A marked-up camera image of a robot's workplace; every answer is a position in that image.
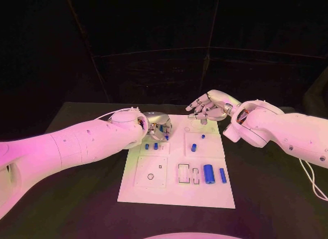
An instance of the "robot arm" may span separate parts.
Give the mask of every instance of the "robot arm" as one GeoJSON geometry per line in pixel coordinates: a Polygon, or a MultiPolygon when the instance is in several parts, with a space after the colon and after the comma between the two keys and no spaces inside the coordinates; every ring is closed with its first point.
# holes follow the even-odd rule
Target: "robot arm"
{"type": "Polygon", "coordinates": [[[96,118],[53,133],[0,142],[0,218],[44,177],[134,147],[145,134],[164,141],[168,130],[166,114],[141,114],[130,108],[117,111],[106,121],[96,118]]]}
{"type": "Polygon", "coordinates": [[[252,146],[264,147],[271,140],[288,155],[328,168],[326,119],[296,113],[284,114],[259,100],[241,104],[216,90],[202,95],[186,110],[193,108],[189,119],[222,120],[231,116],[231,124],[222,134],[232,142],[242,138],[252,146]]]}

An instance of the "large blue cylinder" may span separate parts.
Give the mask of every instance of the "large blue cylinder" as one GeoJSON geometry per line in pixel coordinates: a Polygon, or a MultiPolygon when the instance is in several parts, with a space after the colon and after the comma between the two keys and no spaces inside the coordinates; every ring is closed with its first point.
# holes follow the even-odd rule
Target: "large blue cylinder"
{"type": "Polygon", "coordinates": [[[210,164],[203,165],[203,174],[205,174],[205,183],[206,184],[215,183],[210,164]]]}

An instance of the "cable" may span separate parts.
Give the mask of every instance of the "cable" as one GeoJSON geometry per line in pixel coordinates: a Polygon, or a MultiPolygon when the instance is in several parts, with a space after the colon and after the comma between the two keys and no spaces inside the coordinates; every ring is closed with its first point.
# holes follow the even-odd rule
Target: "cable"
{"type": "Polygon", "coordinates": [[[112,113],[115,113],[115,112],[119,112],[119,111],[128,111],[128,110],[138,110],[138,108],[124,108],[124,109],[119,109],[119,110],[117,110],[117,111],[112,111],[112,112],[108,112],[106,114],[104,114],[104,115],[101,115],[99,117],[96,117],[93,120],[98,120],[101,117],[104,117],[104,116],[106,116],[106,115],[109,115],[109,114],[112,114],[112,113]]]}
{"type": "Polygon", "coordinates": [[[307,166],[309,166],[309,168],[310,168],[310,171],[311,171],[311,178],[310,178],[310,175],[309,175],[309,173],[307,173],[306,167],[304,167],[303,162],[301,162],[300,159],[298,159],[298,162],[300,162],[301,168],[303,168],[303,170],[304,170],[304,172],[306,172],[307,178],[309,178],[309,180],[310,180],[310,182],[311,182],[313,193],[314,193],[316,197],[320,198],[322,200],[328,201],[326,195],[323,194],[322,190],[319,189],[319,187],[317,187],[316,184],[314,184],[314,173],[313,173],[313,168],[311,168],[310,164],[304,161],[306,164],[307,164],[307,166]],[[317,195],[314,189],[317,189],[317,191],[319,191],[319,193],[322,194],[323,197],[320,197],[320,196],[317,195]]]}

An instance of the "black backdrop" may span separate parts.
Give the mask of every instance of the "black backdrop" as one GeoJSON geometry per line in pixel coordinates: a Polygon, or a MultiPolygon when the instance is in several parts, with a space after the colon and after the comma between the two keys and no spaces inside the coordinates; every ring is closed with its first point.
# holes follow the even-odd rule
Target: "black backdrop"
{"type": "Polygon", "coordinates": [[[41,133],[65,101],[219,89],[303,111],[326,64],[326,1],[1,1],[0,140],[41,133]]]}

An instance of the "robotic hand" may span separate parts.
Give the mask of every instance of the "robotic hand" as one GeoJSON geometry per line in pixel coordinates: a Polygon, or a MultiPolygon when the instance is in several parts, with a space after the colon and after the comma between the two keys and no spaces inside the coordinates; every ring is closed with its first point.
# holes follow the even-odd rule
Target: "robotic hand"
{"type": "Polygon", "coordinates": [[[231,124],[222,134],[232,142],[242,138],[252,146],[264,147],[271,140],[296,158],[328,168],[328,120],[303,114],[284,114],[265,101],[242,104],[223,92],[210,90],[186,107],[189,119],[223,120],[231,124]]]}
{"type": "Polygon", "coordinates": [[[128,108],[115,111],[106,121],[99,120],[102,116],[53,133],[0,142],[0,219],[50,174],[134,147],[145,134],[166,141],[171,128],[166,114],[141,114],[128,108]]]}

